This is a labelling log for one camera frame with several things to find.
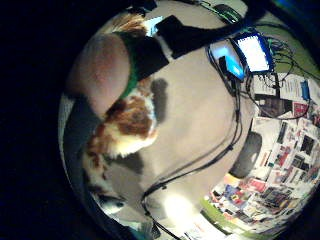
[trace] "paper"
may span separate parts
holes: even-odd
[[[253,78],[253,92],[254,94],[261,94],[261,95],[269,95],[275,96],[276,89],[272,88],[274,85],[275,78],[274,76],[270,77],[271,79],[262,76],[254,76]]]
[[[258,101],[260,117],[279,117],[291,111],[291,101],[279,98],[265,98]]]
[[[320,107],[315,104],[310,104],[308,118],[312,124],[320,128]]]
[[[280,131],[280,121],[264,117],[255,117],[252,120],[252,131],[261,135],[262,144],[265,149],[271,149]]]
[[[268,178],[270,171],[271,171],[271,167],[265,167],[265,166],[260,167],[259,166],[259,167],[255,168],[254,170],[252,170],[251,175],[265,181]]]
[[[320,144],[316,143],[310,155],[310,165],[320,166]]]
[[[320,129],[312,124],[312,121],[306,118],[299,118],[298,129],[308,133],[315,139],[320,139]]]
[[[245,183],[242,183],[239,187],[246,191],[254,191],[254,192],[262,193],[264,192],[264,190],[266,190],[266,183],[259,179],[249,178],[248,181],[246,181]]]
[[[267,183],[268,185],[277,185],[282,183],[284,173],[281,170],[273,169],[271,170]]]
[[[278,73],[279,79],[282,79],[287,73]],[[290,74],[282,82],[283,86],[280,88],[280,98],[297,102],[305,102],[302,98],[301,83],[305,79],[301,76]]]
[[[152,37],[158,31],[155,25],[161,22],[162,19],[163,17],[160,16],[144,22],[144,25],[147,28],[147,36]]]
[[[320,87],[313,79],[308,79],[310,98],[317,105],[320,105]]]

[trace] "power cord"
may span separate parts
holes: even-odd
[[[252,84],[252,79],[253,79],[252,77],[248,77],[248,78],[247,78],[246,86],[245,86],[245,87],[246,87],[246,93],[247,93],[249,99],[259,108],[259,110],[260,110],[261,112],[263,112],[264,114],[266,114],[268,117],[273,118],[273,119],[277,119],[277,120],[295,120],[295,119],[299,119],[299,118],[305,116],[305,115],[308,113],[308,111],[309,111],[309,106],[310,106],[310,102],[311,102],[310,100],[308,100],[308,105],[307,105],[306,110],[305,110],[301,115],[299,115],[299,116],[297,116],[297,117],[292,117],[292,118],[278,118],[278,117],[276,117],[276,116],[272,116],[270,113],[268,113],[266,110],[264,110],[264,109],[255,101],[255,99],[252,97],[252,95],[251,95],[251,90],[250,90],[251,84]]]
[[[299,63],[298,63],[296,60],[294,60],[291,56],[286,55],[286,54],[283,54],[283,53],[278,53],[278,54],[279,54],[280,56],[283,56],[283,57],[286,57],[287,59],[289,59],[289,60],[293,63],[294,67],[298,68],[298,69],[299,69],[300,71],[302,71],[303,73],[306,73],[306,74],[308,74],[309,76],[313,77],[314,79],[317,79],[317,80],[320,81],[320,77],[317,77],[317,76],[315,76],[314,74],[312,74],[312,73],[308,72],[307,70],[305,70],[304,68],[302,68],[302,67],[299,65]],[[284,62],[284,61],[281,61],[281,60],[278,60],[277,62],[278,62],[278,63],[288,64],[287,62]]]
[[[265,75],[257,75],[259,80],[261,82],[264,83],[265,86],[267,86],[268,88],[272,88],[272,89],[281,89],[283,87],[283,79],[285,79],[285,77],[282,78],[282,80],[278,80],[278,81],[275,81],[271,78],[271,74],[265,74]]]
[[[298,39],[296,37],[296,35],[292,32],[292,30],[285,25],[274,23],[274,22],[268,22],[268,21],[259,21],[259,22],[253,24],[253,27],[261,27],[261,26],[278,28],[278,29],[284,30],[284,31],[288,32],[295,39]]]
[[[151,212],[148,210],[147,207],[147,197],[151,195],[152,193],[158,191],[159,189],[166,189],[167,185],[172,183],[173,181],[176,181],[178,179],[181,179],[183,177],[191,176],[196,173],[199,173],[200,171],[207,169],[208,167],[212,166],[213,164],[217,163],[219,160],[221,160],[228,152],[233,150],[234,145],[240,140],[242,131],[243,131],[243,125],[242,125],[242,119],[241,119],[241,97],[240,97],[240,83],[236,83],[236,89],[235,89],[235,120],[236,120],[236,127],[234,130],[233,137],[228,144],[227,147],[225,147],[222,151],[220,151],[211,161],[201,165],[200,167],[197,167],[195,169],[192,169],[190,171],[181,173],[176,176],[167,176],[166,178],[161,178],[157,182],[153,183],[142,195],[141,197],[141,206],[145,211],[145,215],[151,218],[153,223],[159,227],[161,230],[166,232],[168,235],[173,237],[174,239],[180,240],[178,236],[176,236],[174,233],[172,233],[170,230],[168,230],[165,226],[163,226],[161,223],[159,223],[151,214]]]
[[[210,50],[210,46],[205,47],[205,52],[206,52],[207,58],[211,64],[211,66],[218,72],[218,74],[219,74],[220,78],[222,79],[222,81],[224,82],[228,92],[230,93],[231,96],[234,96],[234,90],[229,85],[229,83],[228,83],[229,80],[226,78],[226,76],[222,72],[221,68],[219,67],[219,64],[217,63],[216,59],[212,55],[211,50]]]

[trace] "monitor screen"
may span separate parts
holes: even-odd
[[[149,19],[149,20],[144,22],[144,25],[147,28],[147,34],[146,35],[148,37],[152,37],[155,33],[157,33],[158,30],[156,28],[156,24],[161,22],[162,19],[163,19],[163,17],[160,16],[160,17]]]
[[[225,61],[226,61],[227,71],[232,75],[234,75],[240,81],[243,81],[244,72],[240,64],[238,64],[235,60],[233,60],[231,57],[228,57],[228,56],[225,56]]]
[[[236,40],[238,47],[246,58],[252,73],[268,72],[272,70],[272,61],[268,48],[264,46],[258,35],[251,35]]]

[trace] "light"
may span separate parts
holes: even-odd
[[[225,56],[226,58],[226,67],[227,70],[232,73],[235,77],[237,77],[239,80],[243,81],[244,79],[244,72],[242,70],[242,67],[233,60],[233,58],[229,56]]]
[[[212,54],[214,56],[215,59],[219,59],[223,56],[227,56],[230,55],[229,54],[229,49],[227,47],[219,47],[219,48],[215,48],[215,49],[211,49],[212,50]]]
[[[164,201],[164,208],[168,218],[180,230],[192,223],[191,219],[196,212],[191,202],[179,195],[168,196]]]
[[[251,72],[262,72],[270,70],[266,53],[261,47],[258,36],[250,36],[239,39],[238,45],[245,55]]]
[[[252,238],[247,238],[243,235],[230,234],[224,240],[252,240]]]
[[[160,16],[144,22],[144,25],[147,28],[147,36],[152,37],[158,31],[158,29],[156,28],[156,24],[161,22],[162,19],[163,17]]]

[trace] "gray floor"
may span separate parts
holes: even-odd
[[[223,25],[209,11],[178,2],[161,1],[148,17],[165,17],[169,12],[188,25],[205,28]],[[204,49],[171,63],[154,77],[155,105],[160,120],[159,136],[152,146],[112,163],[110,170],[115,189],[127,198],[129,204],[118,217],[128,221],[145,221],[140,198],[153,182],[190,161],[193,161],[193,165],[186,169],[211,160],[230,141],[235,126],[233,98],[207,61]],[[242,104],[244,133],[247,133],[252,105],[244,99]],[[170,184],[165,191],[153,194],[149,201],[153,215],[163,219],[162,223],[166,226],[174,226],[174,221],[167,218],[165,211],[168,207],[166,200],[173,197],[183,197],[190,203],[192,207],[188,214],[198,213],[199,200],[230,169],[245,135],[235,149],[217,164]]]

